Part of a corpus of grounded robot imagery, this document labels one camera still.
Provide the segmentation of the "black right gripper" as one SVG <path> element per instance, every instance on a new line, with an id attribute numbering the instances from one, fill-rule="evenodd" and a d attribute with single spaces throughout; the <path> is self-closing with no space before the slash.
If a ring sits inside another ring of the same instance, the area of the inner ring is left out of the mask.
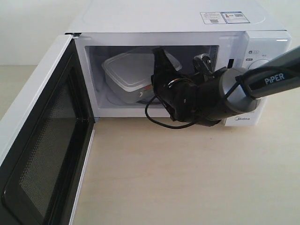
<path id="1" fill-rule="evenodd" d="M 162 47 L 153 49 L 152 53 L 153 90 L 165 104 L 173 121 L 211 127 L 225 119 L 224 104 L 220 103 L 219 94 L 224 69 L 217 70 L 212 79 L 204 82 L 201 74 L 188 76 L 176 71 Z"/>

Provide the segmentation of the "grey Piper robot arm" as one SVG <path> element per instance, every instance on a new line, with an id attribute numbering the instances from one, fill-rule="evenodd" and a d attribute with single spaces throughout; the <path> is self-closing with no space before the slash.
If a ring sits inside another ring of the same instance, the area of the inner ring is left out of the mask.
<path id="1" fill-rule="evenodd" d="M 300 50 L 294 48 L 254 69 L 240 67 L 213 71 L 207 54 L 193 58 L 195 72 L 175 69 L 163 48 L 153 51 L 151 76 L 154 98 L 180 128 L 198 124 L 212 127 L 221 120 L 254 111 L 263 97 L 298 88 Z"/>

